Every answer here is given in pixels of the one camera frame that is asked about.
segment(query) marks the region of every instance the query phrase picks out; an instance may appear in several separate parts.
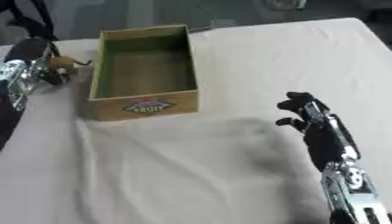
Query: cardboard box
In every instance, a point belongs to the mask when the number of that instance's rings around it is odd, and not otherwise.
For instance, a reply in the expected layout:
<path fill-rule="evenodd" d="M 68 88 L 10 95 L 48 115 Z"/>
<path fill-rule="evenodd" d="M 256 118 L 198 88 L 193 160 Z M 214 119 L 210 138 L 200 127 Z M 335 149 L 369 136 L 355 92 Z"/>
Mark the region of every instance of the cardboard box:
<path fill-rule="evenodd" d="M 103 31 L 89 104 L 102 121 L 197 111 L 186 26 Z"/>

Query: silver robotic arm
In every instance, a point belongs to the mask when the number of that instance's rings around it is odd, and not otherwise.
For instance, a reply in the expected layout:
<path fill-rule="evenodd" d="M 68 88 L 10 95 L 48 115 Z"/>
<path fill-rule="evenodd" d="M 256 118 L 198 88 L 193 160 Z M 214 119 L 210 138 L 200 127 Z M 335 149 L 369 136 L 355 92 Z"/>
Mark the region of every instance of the silver robotic arm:
<path fill-rule="evenodd" d="M 276 124 L 291 125 L 304 133 L 312 161 L 321 171 L 321 185 L 331 211 L 330 222 L 392 223 L 370 177 L 357 165 L 361 154 L 340 119 L 310 94 L 288 93 L 288 97 L 290 100 L 279 103 L 278 107 L 297 113 L 303 121 L 284 118 Z"/>

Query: small object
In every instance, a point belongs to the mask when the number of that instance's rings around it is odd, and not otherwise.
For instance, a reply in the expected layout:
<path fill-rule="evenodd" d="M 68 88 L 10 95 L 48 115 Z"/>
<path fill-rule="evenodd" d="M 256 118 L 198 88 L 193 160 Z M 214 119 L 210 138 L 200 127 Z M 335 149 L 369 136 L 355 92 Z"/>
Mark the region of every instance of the small object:
<path fill-rule="evenodd" d="M 76 71 L 75 65 L 79 66 L 88 66 L 91 64 L 91 60 L 86 63 L 80 62 L 77 59 L 68 56 L 59 56 L 50 58 L 49 67 L 51 69 L 60 69 L 63 68 L 66 70 L 68 74 L 74 74 Z"/>

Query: box label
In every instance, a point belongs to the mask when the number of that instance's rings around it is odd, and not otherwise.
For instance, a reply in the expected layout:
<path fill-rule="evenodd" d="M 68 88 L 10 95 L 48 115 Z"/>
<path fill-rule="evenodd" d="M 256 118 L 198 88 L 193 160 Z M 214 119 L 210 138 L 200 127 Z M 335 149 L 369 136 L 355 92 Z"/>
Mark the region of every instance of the box label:
<path fill-rule="evenodd" d="M 160 101 L 157 98 L 144 98 L 122 110 L 132 113 L 153 115 L 174 106 L 173 103 L 167 101 Z"/>

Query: table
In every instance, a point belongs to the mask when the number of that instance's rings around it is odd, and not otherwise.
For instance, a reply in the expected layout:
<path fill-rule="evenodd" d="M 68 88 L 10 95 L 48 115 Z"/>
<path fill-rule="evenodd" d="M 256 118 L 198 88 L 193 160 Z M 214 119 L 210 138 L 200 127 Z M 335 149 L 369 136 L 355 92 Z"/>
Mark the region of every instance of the table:
<path fill-rule="evenodd" d="M 87 68 L 68 87 L 37 92 L 0 155 L 2 222 L 326 222 L 301 134 L 274 125 L 291 116 L 276 109 L 287 91 L 309 91 L 340 116 L 392 208 L 392 54 L 362 22 L 225 28 L 191 43 L 199 113 L 83 120 Z M 59 43 L 78 60 L 96 47 Z"/>

